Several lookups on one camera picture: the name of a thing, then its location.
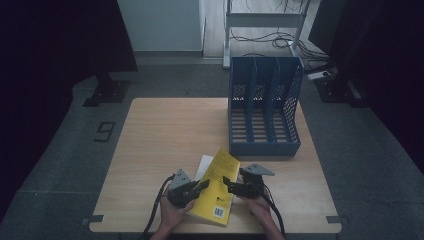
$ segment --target wooden table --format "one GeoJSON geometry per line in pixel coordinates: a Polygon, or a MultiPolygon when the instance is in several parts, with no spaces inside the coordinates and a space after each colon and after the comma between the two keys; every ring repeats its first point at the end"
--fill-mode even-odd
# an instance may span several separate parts
{"type": "MultiPolygon", "coordinates": [[[[296,126],[301,146],[294,157],[237,157],[275,172],[264,176],[287,233],[337,233],[328,223],[337,211],[300,105],[296,126]]],[[[142,232],[163,181],[179,168],[194,179],[202,155],[228,150],[227,98],[134,99],[91,222],[93,232],[142,232]]],[[[160,222],[160,209],[150,231],[160,222]]],[[[234,198],[229,223],[216,226],[186,216],[178,233],[261,233],[245,203],[234,198]]]]}

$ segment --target person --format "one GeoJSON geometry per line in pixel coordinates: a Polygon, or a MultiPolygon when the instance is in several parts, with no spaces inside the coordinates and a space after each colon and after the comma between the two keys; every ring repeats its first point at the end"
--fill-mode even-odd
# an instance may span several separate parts
{"type": "MultiPolygon", "coordinates": [[[[168,201],[166,197],[167,193],[168,188],[165,189],[160,200],[161,221],[159,227],[150,240],[167,239],[169,235],[171,235],[172,230],[182,222],[185,213],[190,211],[194,206],[193,200],[188,203],[185,208],[176,208],[168,201]]],[[[263,197],[258,197],[256,199],[237,197],[247,203],[251,214],[262,226],[268,240],[285,240],[271,217],[270,206],[263,197]]]]}

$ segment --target gray carpet floor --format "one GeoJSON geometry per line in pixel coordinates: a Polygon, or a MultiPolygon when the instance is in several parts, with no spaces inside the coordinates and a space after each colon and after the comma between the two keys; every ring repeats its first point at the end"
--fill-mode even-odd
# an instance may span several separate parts
{"type": "MultiPolygon", "coordinates": [[[[75,85],[69,112],[48,149],[16,193],[0,226],[0,239],[137,239],[138,233],[93,233],[90,219],[132,99],[227,97],[229,71],[220,64],[141,65],[113,73],[130,80],[123,103],[83,103],[94,77],[75,85]],[[108,142],[97,133],[115,122],[108,142]]],[[[367,108],[322,103],[303,80],[300,103],[343,229],[338,234],[288,234],[288,239],[424,240],[424,177],[367,108]]],[[[254,239],[248,235],[189,235],[171,239],[254,239]]]]}

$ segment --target white metal rack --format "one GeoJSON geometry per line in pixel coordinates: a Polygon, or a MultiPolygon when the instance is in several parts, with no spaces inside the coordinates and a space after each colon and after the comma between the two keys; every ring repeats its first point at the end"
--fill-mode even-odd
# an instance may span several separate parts
{"type": "Polygon", "coordinates": [[[290,51],[293,56],[298,56],[296,47],[299,43],[300,33],[305,23],[310,2],[311,0],[306,0],[301,13],[232,13],[231,0],[227,0],[223,67],[230,68],[230,29],[233,27],[296,28],[290,51]]]}

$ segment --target yellow book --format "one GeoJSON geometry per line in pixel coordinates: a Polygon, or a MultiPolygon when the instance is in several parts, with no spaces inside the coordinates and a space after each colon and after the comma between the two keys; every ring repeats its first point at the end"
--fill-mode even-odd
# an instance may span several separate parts
{"type": "Polygon", "coordinates": [[[203,156],[202,159],[199,171],[202,171],[205,166],[207,169],[200,182],[209,179],[209,187],[200,192],[190,214],[226,226],[230,216],[233,194],[228,193],[227,186],[222,182],[222,177],[226,176],[235,182],[240,162],[223,148],[218,150],[211,162],[207,156],[203,156]]]}

